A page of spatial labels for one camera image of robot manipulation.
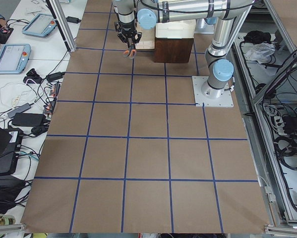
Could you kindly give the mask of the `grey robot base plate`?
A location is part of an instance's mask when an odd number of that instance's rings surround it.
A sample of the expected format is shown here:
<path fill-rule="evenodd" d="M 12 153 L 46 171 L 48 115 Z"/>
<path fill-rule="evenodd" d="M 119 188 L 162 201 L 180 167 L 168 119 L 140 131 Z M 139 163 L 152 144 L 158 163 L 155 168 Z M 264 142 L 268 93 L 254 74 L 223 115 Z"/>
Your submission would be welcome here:
<path fill-rule="evenodd" d="M 232 108 L 234 106 L 229 84 L 222 89 L 213 89 L 208 85 L 208 76 L 193 76 L 192 86 L 197 107 Z"/>

